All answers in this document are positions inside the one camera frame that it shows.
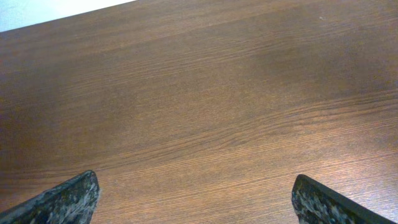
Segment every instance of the white floor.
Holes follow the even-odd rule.
[[[0,32],[134,0],[0,0]]]

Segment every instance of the wooden table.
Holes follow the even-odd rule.
[[[0,210],[93,169],[92,223],[298,223],[307,174],[398,222],[397,1],[143,0],[0,59]]]

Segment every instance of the table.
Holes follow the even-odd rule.
[[[398,2],[143,0],[0,33],[0,210],[87,169],[92,223],[398,222]]]

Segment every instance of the wooden surface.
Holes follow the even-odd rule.
[[[143,0],[0,33],[0,210],[93,169],[92,223],[398,222],[398,2]]]

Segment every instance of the brown wooden tabletop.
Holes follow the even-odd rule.
[[[92,169],[92,223],[298,223],[306,174],[398,222],[397,1],[142,0],[0,60],[0,210]]]

